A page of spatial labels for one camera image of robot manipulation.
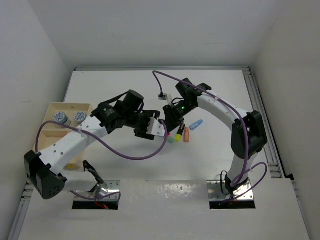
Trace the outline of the yellow capped black highlighter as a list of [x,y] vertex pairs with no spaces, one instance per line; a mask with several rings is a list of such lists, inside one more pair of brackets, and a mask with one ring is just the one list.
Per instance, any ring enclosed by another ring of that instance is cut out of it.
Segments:
[[177,133],[176,133],[176,135],[175,135],[175,141],[177,141],[177,142],[179,142],[180,140],[181,140],[181,137],[182,137],[182,135],[183,135],[183,133],[184,133],[184,130],[185,130],[185,124],[184,123],[182,123],[180,126],[179,126],[179,128],[178,128],[178,130],[177,130]]

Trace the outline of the pastel blue correction tape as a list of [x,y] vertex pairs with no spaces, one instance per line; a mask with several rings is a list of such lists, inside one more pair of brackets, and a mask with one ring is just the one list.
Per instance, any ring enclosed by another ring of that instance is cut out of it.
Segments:
[[191,125],[189,126],[189,129],[190,129],[191,131],[193,131],[193,130],[195,130],[196,128],[198,128],[202,123],[203,123],[203,120],[202,120],[202,119],[197,120],[196,122],[194,122],[193,124],[191,124]]

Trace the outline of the blue lidded jar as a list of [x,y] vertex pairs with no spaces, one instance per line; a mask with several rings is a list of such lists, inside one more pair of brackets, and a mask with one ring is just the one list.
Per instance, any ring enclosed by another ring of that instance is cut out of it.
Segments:
[[84,111],[78,111],[74,115],[74,120],[78,125],[83,123],[86,120],[86,118],[87,118],[87,113]]
[[56,112],[54,114],[54,116],[53,116],[53,120],[56,123],[63,124],[63,125],[66,125],[66,126],[70,126],[71,125],[71,120],[69,119],[67,114],[65,112],[63,112],[63,111]]

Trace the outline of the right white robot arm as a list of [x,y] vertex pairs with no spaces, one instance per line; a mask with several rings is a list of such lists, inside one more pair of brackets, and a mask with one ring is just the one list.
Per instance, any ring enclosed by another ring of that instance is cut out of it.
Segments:
[[256,110],[248,112],[227,103],[211,93],[212,88],[205,83],[193,85],[185,78],[175,88],[181,101],[163,107],[168,132],[181,125],[185,115],[196,108],[212,114],[230,129],[230,145],[234,156],[225,176],[225,187],[229,193],[233,193],[247,182],[256,155],[268,142],[262,115]]

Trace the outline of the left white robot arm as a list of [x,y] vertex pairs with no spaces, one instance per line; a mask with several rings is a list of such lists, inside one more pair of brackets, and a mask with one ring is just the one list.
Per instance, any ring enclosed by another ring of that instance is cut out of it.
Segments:
[[168,131],[160,112],[144,110],[144,97],[129,90],[118,97],[104,101],[66,136],[43,150],[29,151],[24,155],[27,178],[44,200],[62,191],[92,193],[102,198],[104,180],[94,167],[83,162],[83,171],[65,170],[65,166],[95,141],[122,127],[134,130],[135,136],[153,140],[167,138]]

